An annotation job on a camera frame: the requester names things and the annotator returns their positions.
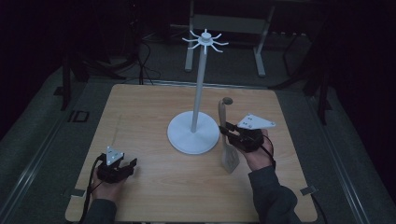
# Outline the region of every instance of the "sleeve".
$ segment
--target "sleeve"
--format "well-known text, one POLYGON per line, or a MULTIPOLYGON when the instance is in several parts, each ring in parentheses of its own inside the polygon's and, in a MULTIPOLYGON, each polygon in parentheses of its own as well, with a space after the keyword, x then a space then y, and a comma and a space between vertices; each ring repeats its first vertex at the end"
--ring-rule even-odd
POLYGON ((114 223, 117 213, 115 203, 105 199, 95 199, 84 219, 84 224, 109 224, 114 223))
POLYGON ((248 177, 260 223, 302 223, 294 213, 297 197, 291 189, 279 184, 274 167, 253 171, 248 177))

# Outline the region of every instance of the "white pole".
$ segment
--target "white pole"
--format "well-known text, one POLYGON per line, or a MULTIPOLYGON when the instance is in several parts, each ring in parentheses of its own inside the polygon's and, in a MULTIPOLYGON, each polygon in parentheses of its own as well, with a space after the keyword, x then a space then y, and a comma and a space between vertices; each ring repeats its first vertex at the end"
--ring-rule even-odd
POLYGON ((199 56, 198 78, 197 78, 197 87, 195 91, 194 110, 192 114, 192 125, 191 125, 192 133, 195 133, 197 129, 199 105, 201 103, 202 87, 204 83, 205 68, 206 68, 206 56, 207 54, 205 52, 205 46, 202 45, 199 56))

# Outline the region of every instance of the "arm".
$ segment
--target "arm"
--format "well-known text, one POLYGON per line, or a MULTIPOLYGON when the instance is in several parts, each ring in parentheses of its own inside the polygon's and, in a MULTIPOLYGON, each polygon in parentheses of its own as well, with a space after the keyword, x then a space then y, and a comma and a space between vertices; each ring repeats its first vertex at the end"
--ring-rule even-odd
POLYGON ((93 173, 92 192, 93 201, 90 210, 84 219, 84 224, 114 223, 117 206, 116 202, 126 178, 119 183, 108 184, 98 179, 97 168, 93 173))
MULTIPOLYGON (((262 130, 262 134, 268 136, 266 130, 262 130)), ((274 149, 266 138, 263 146, 274 155, 274 149)), ((241 152, 252 171, 248 177, 260 223, 301 223, 294 213, 297 197, 290 189, 279 184, 268 154, 260 148, 249 153, 241 152)))

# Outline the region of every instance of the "human hand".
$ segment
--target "human hand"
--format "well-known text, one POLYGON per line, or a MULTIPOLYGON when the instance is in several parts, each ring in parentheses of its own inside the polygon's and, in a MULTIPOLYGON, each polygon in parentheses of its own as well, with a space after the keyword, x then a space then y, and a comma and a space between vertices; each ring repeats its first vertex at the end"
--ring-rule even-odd
MULTIPOLYGON (((262 129, 262 134, 268 137, 268 131, 262 129)), ((271 155, 274 155, 274 149, 269 140, 264 137, 264 143, 262 144, 271 155)), ((270 156, 262 149, 258 149, 252 152, 244 152, 239 150, 242 155, 244 155, 245 159, 247 160, 247 165, 251 171, 260 170, 261 168, 272 166, 272 160, 270 156)))
POLYGON ((109 184, 99 179, 97 172, 98 168, 95 168, 93 172, 92 197, 94 199, 106 199, 116 203, 127 178, 118 183, 109 184))

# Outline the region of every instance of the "dark floor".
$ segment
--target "dark floor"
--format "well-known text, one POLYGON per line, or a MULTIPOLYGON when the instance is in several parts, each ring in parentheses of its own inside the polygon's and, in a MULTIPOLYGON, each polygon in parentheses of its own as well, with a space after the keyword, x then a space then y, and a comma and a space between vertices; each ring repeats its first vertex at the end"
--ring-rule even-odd
MULTIPOLYGON (((149 77, 155 85, 165 81, 195 82, 197 50, 193 70, 186 73, 184 60, 187 45, 180 38, 177 35, 167 43, 145 38, 148 45, 142 46, 140 52, 141 58, 149 55, 145 64, 145 84, 151 84, 149 77)), ((221 40, 227 41, 227 35, 221 40)), ((252 46, 248 44, 231 44, 221 48, 223 53, 211 50, 207 58, 205 83, 264 89, 281 83, 290 78, 282 59, 289 42, 290 37, 284 35, 268 37, 262 52, 267 77, 257 76, 252 46)), ((291 70, 298 66, 306 48, 309 48, 309 41, 299 38, 288 53, 291 70)), ((72 102, 65 111, 60 111, 62 98, 52 94, 61 85, 61 70, 51 75, 0 143, 1 202, 6 202, 12 195, 18 178, 35 154, 46 151, 34 178, 27 181, 25 192, 13 198, 16 199, 14 203, 7 204, 14 206, 8 223, 64 223, 64 211, 69 200, 67 192, 76 183, 106 98, 116 83, 137 84, 140 67, 134 65, 118 71, 121 76, 127 77, 126 80, 115 80, 90 71, 92 76, 88 83, 73 82, 72 102), (67 122, 71 110, 89 111, 89 121, 67 122)), ((319 189, 316 197, 326 219, 329 223, 395 223, 395 205, 340 105, 336 92, 330 88, 328 102, 332 110, 326 111, 328 125, 323 126, 316 113, 317 95, 305 96, 302 91, 304 84, 305 80, 301 80, 276 91, 276 95, 308 185, 319 189)), ((325 223, 319 210, 315 223, 325 223)))

